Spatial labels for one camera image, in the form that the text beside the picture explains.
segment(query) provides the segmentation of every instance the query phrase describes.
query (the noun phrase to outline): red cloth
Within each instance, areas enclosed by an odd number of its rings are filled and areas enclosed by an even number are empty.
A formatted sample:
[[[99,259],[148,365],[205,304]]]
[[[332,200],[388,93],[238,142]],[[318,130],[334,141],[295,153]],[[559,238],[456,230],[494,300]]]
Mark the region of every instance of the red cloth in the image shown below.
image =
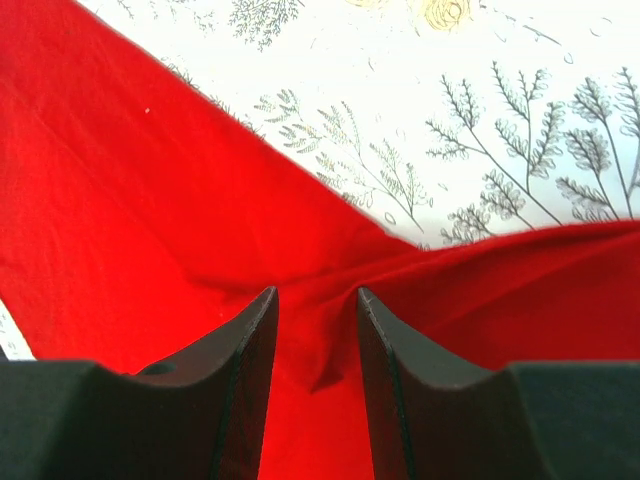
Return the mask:
[[[276,285],[262,480],[372,478],[359,285],[487,367],[640,356],[638,224],[420,252],[74,3],[0,25],[0,296],[37,358],[134,372]]]

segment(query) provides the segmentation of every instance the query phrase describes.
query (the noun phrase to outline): red fabric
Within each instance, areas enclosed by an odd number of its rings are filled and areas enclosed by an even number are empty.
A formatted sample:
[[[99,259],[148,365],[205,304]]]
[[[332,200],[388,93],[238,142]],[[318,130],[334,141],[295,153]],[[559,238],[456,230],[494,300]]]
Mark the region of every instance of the red fabric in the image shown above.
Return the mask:
[[[372,478],[359,285],[487,367],[640,356],[638,224],[420,252],[74,3],[0,25],[0,297],[36,357],[133,372],[276,285],[262,480]]]

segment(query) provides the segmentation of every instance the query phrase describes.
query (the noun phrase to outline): patterned fabric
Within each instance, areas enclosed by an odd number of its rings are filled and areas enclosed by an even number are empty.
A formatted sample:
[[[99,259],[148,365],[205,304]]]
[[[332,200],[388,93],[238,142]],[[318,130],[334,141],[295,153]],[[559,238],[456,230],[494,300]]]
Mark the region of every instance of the patterned fabric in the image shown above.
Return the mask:
[[[414,244],[640,215],[640,6],[81,3]]]

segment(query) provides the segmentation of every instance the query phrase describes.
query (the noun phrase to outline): red towel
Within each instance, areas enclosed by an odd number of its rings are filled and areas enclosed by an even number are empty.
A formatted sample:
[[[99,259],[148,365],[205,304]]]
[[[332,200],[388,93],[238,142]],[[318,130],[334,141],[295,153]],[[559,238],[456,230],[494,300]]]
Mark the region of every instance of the red towel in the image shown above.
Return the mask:
[[[75,3],[0,25],[0,298],[37,358],[135,372],[277,286],[261,479],[372,478],[360,285],[486,367],[640,356],[638,224],[421,252]]]

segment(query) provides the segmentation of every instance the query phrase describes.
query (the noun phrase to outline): cloth fold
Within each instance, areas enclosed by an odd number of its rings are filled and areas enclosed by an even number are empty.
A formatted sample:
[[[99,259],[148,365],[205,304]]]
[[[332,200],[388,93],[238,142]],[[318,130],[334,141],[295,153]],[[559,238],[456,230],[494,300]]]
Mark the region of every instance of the cloth fold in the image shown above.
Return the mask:
[[[0,297],[36,358],[135,372],[277,286],[261,479],[373,478],[359,286],[489,368],[640,356],[638,223],[424,252],[74,2],[0,22]]]

